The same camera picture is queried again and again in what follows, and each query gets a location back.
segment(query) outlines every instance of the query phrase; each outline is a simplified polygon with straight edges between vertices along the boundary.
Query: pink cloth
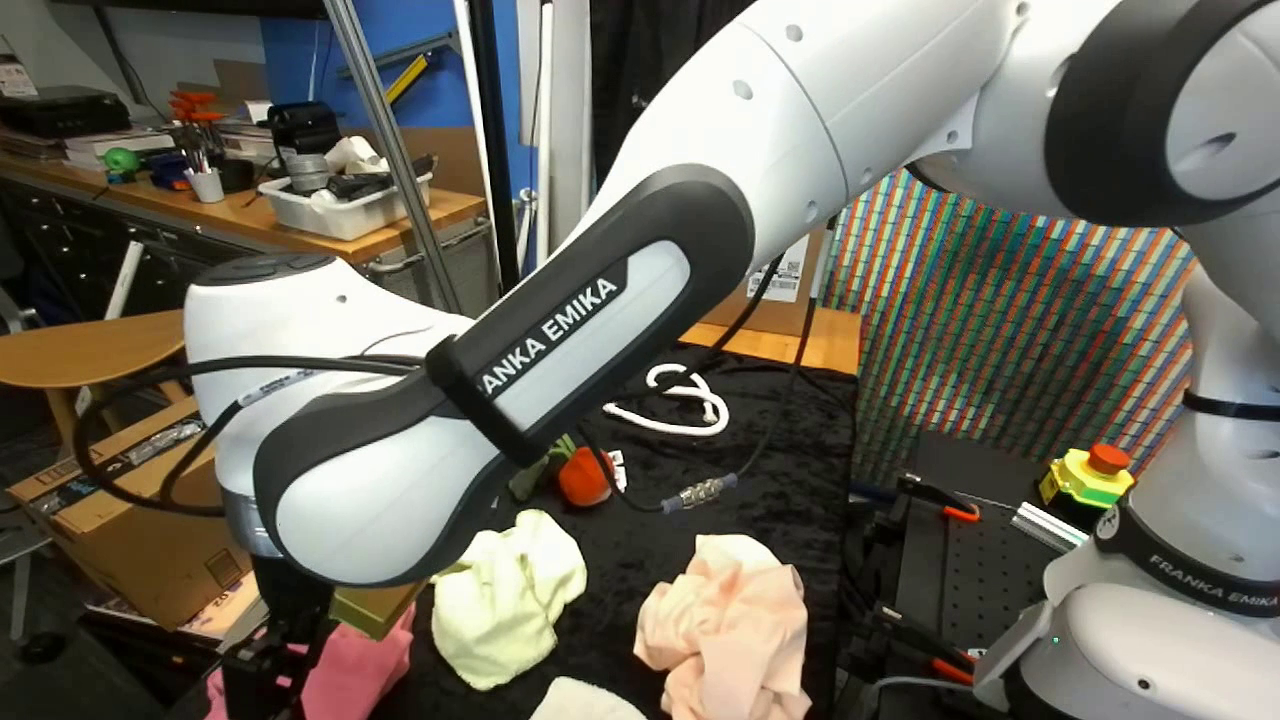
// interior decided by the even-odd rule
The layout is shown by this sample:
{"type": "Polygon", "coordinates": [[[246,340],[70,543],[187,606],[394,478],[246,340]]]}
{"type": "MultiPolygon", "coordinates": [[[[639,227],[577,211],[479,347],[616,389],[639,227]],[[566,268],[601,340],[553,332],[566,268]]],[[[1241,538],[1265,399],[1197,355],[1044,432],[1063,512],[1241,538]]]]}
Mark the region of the pink cloth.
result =
{"type": "Polygon", "coordinates": [[[636,656],[663,666],[674,720],[800,720],[806,606],[792,563],[752,537],[698,537],[639,604],[636,656]]]}
{"type": "MultiPolygon", "coordinates": [[[[305,683],[306,720],[366,720],[409,670],[413,614],[416,606],[409,606],[385,639],[335,625],[305,683]]],[[[225,670],[213,670],[205,692],[207,720],[227,720],[225,670]]]]}

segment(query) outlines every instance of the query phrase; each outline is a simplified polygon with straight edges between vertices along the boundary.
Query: light yellow cloth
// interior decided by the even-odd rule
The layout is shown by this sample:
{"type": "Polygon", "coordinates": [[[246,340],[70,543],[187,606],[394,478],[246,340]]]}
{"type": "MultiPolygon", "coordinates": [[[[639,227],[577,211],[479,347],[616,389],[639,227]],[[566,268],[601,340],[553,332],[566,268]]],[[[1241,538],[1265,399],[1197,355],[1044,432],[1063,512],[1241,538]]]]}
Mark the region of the light yellow cloth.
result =
{"type": "Polygon", "coordinates": [[[752,537],[695,537],[688,572],[639,604],[632,653],[669,670],[674,720],[804,720],[804,633],[792,563],[752,537]]]}
{"type": "Polygon", "coordinates": [[[431,585],[437,653],[483,692],[555,648],[555,614],[588,588],[588,563],[549,512],[526,506],[506,530],[474,530],[431,585]]]}
{"type": "Polygon", "coordinates": [[[645,720],[636,702],[611,697],[606,687],[555,676],[549,697],[526,720],[645,720]]]}

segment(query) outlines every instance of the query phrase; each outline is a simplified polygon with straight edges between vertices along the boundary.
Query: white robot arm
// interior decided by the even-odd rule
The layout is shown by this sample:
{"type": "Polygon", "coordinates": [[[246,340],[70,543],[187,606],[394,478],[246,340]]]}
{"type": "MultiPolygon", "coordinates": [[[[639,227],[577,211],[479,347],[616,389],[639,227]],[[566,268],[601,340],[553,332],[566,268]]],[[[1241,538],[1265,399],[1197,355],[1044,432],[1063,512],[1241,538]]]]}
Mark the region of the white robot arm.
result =
{"type": "Polygon", "coordinates": [[[1134,645],[1123,656],[1071,637],[1097,604],[1151,601],[1186,618],[1177,648],[1220,625],[1258,670],[1280,666],[1280,290],[1265,274],[1280,268],[1275,64],[1268,0],[759,0],[652,98],[577,237],[479,318],[392,298],[345,263],[234,263],[196,283],[191,358],[422,355],[399,379],[196,379],[207,420],[250,397],[214,459],[231,526],[257,555],[335,585],[437,572],[474,504],[570,407],[913,163],[1014,211],[1179,227],[1243,308],[1197,290],[1197,402],[1117,512],[1123,543],[1086,543],[1048,572],[1048,601],[984,661],[981,697],[1008,707],[1014,676],[1071,714],[1107,714],[1117,697],[1151,712],[1280,707],[1280,683],[1256,666],[1228,701],[1162,697],[1151,666],[1179,680],[1173,648],[1134,666],[1134,645]],[[1086,683],[1057,676],[1063,645],[1097,666],[1086,683]]]}

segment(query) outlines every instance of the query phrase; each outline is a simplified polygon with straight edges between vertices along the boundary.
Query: crumpled fabric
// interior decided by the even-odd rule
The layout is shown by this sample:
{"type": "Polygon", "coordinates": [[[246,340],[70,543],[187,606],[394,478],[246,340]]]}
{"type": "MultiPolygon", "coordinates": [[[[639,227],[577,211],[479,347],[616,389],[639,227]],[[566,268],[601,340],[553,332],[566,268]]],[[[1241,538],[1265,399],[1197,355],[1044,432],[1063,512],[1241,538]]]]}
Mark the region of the crumpled fabric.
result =
{"type": "Polygon", "coordinates": [[[549,697],[526,720],[645,720],[636,702],[611,697],[606,687],[582,683],[577,676],[555,676],[549,697]]]}
{"type": "Polygon", "coordinates": [[[588,563],[549,512],[526,506],[506,530],[474,530],[431,585],[437,653],[487,692],[555,648],[555,618],[588,588],[588,563]]]}
{"type": "Polygon", "coordinates": [[[669,670],[674,720],[804,720],[800,572],[752,537],[695,537],[691,563],[639,604],[632,653],[669,670]]]}
{"type": "MultiPolygon", "coordinates": [[[[413,618],[409,606],[394,627],[381,639],[363,637],[352,625],[335,625],[323,639],[323,653],[305,683],[305,714],[306,720],[366,720],[373,707],[409,676],[409,648],[413,648],[413,618]]],[[[225,670],[207,670],[205,680],[207,714],[227,720],[227,687],[225,670]]]]}

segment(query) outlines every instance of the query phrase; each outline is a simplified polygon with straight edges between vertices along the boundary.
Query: corrugated panel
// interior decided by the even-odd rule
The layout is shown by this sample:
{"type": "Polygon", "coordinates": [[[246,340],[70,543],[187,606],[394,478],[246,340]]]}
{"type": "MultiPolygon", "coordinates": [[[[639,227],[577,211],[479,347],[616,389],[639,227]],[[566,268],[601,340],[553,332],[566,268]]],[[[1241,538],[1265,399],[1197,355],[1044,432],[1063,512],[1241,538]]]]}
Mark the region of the corrugated panel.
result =
{"type": "Polygon", "coordinates": [[[919,432],[1032,459],[1117,441],[1143,467],[1190,355],[1173,231],[1014,214],[899,173],[835,240],[822,304],[868,332],[860,478],[893,478],[919,432]]]}

